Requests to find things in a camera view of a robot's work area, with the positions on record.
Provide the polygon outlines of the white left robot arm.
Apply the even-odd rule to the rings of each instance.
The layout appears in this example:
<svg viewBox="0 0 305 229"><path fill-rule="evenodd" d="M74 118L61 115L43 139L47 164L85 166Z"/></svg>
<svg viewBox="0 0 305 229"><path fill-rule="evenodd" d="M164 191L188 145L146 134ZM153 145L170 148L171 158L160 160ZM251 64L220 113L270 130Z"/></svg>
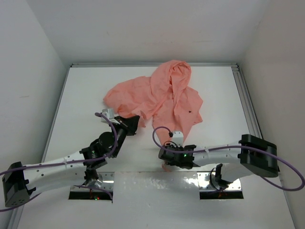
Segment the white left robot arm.
<svg viewBox="0 0 305 229"><path fill-rule="evenodd" d="M15 162L1 173L5 209L24 205L39 194L65 186L91 186L98 181L97 169L107 164L107 158L116 158L126 137L136 134L138 115L109 119L110 132L102 133L91 144L73 154L53 161L33 165Z"/></svg>

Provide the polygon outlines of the metal zipper pull pink tab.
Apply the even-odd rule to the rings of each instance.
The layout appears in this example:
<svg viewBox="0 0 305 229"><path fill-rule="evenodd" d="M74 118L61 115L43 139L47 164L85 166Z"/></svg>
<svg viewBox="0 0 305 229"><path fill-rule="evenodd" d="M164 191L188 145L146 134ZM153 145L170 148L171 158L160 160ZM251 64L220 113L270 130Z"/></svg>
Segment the metal zipper pull pink tab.
<svg viewBox="0 0 305 229"><path fill-rule="evenodd" d="M167 167L167 164L166 164L166 163L163 163L163 164L162 164L162 169L163 169L165 172L171 172L171 170Z"/></svg>

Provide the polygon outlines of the salmon pink hooded jacket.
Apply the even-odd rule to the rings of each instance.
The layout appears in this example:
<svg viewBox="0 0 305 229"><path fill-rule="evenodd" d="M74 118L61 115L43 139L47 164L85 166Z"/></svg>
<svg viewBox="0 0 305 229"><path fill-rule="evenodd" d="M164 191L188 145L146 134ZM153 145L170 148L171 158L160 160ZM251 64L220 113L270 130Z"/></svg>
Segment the salmon pink hooded jacket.
<svg viewBox="0 0 305 229"><path fill-rule="evenodd" d="M191 74L187 62L171 60L161 64L150 77L140 76L117 84L103 101L121 117L140 116L140 127L152 120L161 143L170 139L166 128L181 131L186 138L191 128L202 122L203 100L188 85Z"/></svg>

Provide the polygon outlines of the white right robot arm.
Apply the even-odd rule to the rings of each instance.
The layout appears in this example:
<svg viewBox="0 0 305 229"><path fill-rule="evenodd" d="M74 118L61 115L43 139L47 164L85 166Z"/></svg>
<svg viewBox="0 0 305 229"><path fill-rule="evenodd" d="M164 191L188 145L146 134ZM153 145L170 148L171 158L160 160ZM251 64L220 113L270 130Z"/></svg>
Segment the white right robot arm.
<svg viewBox="0 0 305 229"><path fill-rule="evenodd" d="M226 148L209 150L196 145L179 146L175 142L167 142L160 149L158 158L169 166L192 169L216 164L209 176L210 185L216 190L224 190L235 180L255 174L260 177L277 177L277 160L256 150L277 155L277 146L255 137L242 135L236 143L242 148Z"/></svg>

